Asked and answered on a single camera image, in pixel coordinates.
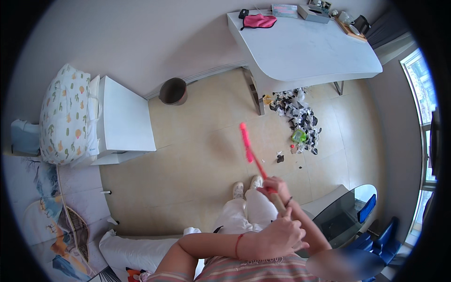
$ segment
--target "pink face mask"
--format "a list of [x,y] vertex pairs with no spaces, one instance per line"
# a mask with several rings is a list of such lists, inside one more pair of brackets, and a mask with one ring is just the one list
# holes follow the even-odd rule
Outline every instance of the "pink face mask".
[[262,14],[245,16],[243,19],[244,28],[272,28],[277,18],[274,16],[263,16]]

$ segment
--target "wooden tray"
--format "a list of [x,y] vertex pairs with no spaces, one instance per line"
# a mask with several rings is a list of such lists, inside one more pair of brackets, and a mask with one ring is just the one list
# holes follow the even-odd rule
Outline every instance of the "wooden tray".
[[362,41],[368,42],[368,40],[366,39],[365,35],[360,34],[360,35],[356,35],[354,32],[352,32],[349,27],[347,25],[345,25],[344,23],[342,23],[341,21],[338,20],[338,17],[335,17],[335,22],[341,27],[341,29],[343,29],[343,31],[349,35],[352,36],[354,38],[360,39]]

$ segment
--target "black kettle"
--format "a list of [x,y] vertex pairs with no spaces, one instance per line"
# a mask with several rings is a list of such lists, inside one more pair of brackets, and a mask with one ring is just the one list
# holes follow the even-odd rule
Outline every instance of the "black kettle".
[[363,33],[363,34],[366,34],[368,32],[368,30],[371,28],[368,21],[362,15],[360,15],[358,18],[356,18],[352,25],[359,31],[359,33]]

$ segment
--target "pink brush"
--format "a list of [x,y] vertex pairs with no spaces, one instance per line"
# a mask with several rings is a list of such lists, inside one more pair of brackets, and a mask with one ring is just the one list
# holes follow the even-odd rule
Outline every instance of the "pink brush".
[[[263,180],[265,180],[266,178],[268,178],[268,175],[266,174],[265,170],[263,169],[262,165],[260,164],[260,161],[255,157],[255,154],[251,149],[251,142],[249,140],[249,134],[248,134],[248,130],[246,129],[246,124],[244,122],[240,123],[239,128],[241,129],[241,134],[243,136],[243,142],[244,142],[244,147],[246,148],[246,157],[248,159],[248,162],[251,163],[252,160],[255,160],[258,170],[260,171],[260,174],[262,175]],[[279,194],[277,193],[277,191],[274,190],[273,188],[268,188],[267,191],[270,195],[271,202],[275,205],[277,210],[280,213],[285,213],[285,211],[286,211],[285,205],[282,203],[282,200],[279,197]]]

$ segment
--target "white pants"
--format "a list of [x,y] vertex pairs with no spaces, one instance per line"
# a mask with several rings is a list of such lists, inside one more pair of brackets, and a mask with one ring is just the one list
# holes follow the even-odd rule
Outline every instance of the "white pants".
[[223,226],[218,233],[241,234],[249,231],[260,232],[271,220],[276,220],[277,209],[268,198],[256,189],[248,189],[246,199],[228,201],[215,222],[212,232]]

